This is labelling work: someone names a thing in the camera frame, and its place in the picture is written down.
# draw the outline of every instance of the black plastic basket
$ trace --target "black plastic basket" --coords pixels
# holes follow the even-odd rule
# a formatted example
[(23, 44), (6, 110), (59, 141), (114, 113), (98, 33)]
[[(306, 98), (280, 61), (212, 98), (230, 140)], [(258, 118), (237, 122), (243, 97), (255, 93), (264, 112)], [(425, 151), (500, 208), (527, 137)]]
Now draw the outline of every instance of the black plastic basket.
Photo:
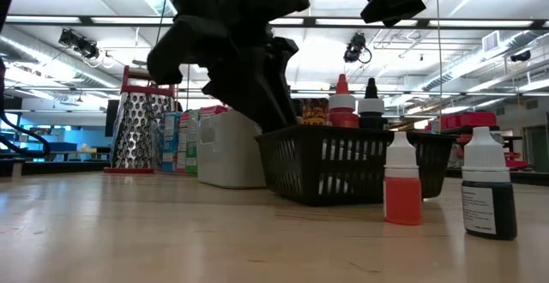
[[(407, 133), (423, 198), (440, 194), (454, 136)], [(383, 202), (394, 132), (299, 125), (258, 136), (267, 187), (311, 206)]]

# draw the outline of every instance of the air vent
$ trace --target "air vent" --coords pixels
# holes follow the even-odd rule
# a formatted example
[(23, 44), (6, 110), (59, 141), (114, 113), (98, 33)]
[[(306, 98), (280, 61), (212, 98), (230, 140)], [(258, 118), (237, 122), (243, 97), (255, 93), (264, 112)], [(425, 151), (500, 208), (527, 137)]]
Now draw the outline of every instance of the air vent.
[(482, 50), (490, 52), (499, 47), (499, 31), (494, 31), (482, 39)]
[(536, 109), (538, 108), (538, 100), (537, 99), (531, 99), (529, 101), (526, 101), (524, 104), (526, 106), (527, 110)]

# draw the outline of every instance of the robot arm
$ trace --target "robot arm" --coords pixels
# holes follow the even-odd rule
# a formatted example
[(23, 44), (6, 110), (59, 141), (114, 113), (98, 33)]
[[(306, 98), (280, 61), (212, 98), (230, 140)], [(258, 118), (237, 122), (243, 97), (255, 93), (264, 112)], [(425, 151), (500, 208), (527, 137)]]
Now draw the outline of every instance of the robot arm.
[(178, 15), (147, 60), (157, 83), (180, 83), (179, 65), (196, 63), (211, 80), (202, 91), (264, 132), (296, 124), (284, 73), (298, 47), (274, 37), (268, 22), (307, 9), (309, 0), (171, 1)]

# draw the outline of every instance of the bottle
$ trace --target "bottle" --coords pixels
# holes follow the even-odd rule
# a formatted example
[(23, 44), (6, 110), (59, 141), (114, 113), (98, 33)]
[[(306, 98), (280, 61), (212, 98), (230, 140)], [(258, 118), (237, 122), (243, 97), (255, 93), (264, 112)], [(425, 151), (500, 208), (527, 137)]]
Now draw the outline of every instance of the bottle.
[(473, 129), (473, 139), (465, 146), (462, 171), (465, 230), (483, 238), (516, 238), (515, 197), (509, 168), (502, 145), (494, 141), (488, 127)]
[(370, 78), (366, 95), (359, 101), (361, 129), (387, 129), (389, 121), (383, 117), (385, 102), (377, 97), (376, 79)]
[(383, 199), (385, 220), (390, 223), (416, 226), (421, 224), (421, 181), (416, 164), (415, 148), (406, 132), (395, 132), (387, 147)]
[(349, 93), (345, 74), (341, 74), (335, 94), (329, 97), (329, 121), (333, 126), (358, 128), (359, 116), (354, 114), (356, 99)]

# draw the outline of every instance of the red bottle cap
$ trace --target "red bottle cap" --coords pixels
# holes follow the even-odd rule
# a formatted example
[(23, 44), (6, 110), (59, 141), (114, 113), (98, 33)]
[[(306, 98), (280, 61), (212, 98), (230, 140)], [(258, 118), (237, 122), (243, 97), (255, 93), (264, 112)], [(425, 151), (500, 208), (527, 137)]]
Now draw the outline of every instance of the red bottle cap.
[(335, 94), (349, 94), (349, 85), (347, 84), (345, 74), (340, 74), (340, 79), (337, 82)]

